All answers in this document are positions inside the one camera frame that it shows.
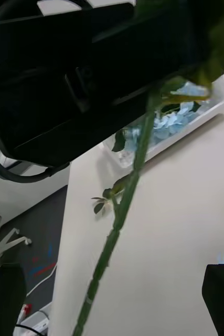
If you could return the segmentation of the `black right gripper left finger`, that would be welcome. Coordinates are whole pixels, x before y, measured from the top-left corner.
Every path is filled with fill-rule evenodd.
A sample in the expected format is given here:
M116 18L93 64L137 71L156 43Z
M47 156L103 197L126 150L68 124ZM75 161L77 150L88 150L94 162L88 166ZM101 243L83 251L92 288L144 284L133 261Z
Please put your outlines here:
M0 335L13 335L26 294L25 275L21 266L0 266Z

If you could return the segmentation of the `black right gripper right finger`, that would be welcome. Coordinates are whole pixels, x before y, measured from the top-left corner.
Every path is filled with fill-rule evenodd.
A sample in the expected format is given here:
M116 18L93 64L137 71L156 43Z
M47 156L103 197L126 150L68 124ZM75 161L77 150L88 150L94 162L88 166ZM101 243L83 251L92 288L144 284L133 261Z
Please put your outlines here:
M208 265L202 297L218 335L224 335L224 264Z

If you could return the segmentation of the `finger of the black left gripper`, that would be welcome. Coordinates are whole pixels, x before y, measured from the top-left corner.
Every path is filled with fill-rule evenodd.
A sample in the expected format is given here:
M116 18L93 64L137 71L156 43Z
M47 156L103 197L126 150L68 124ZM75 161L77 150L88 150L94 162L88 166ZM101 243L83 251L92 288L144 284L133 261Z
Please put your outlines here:
M189 10L162 10L93 39L95 96L110 103L145 89L202 59Z

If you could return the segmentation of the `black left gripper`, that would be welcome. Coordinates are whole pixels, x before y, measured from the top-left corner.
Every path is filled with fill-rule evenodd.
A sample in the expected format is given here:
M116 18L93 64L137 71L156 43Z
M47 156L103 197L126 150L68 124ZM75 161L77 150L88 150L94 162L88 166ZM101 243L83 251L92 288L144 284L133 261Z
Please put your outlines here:
M0 150L63 168L141 117L154 16L130 3L44 16L0 3Z

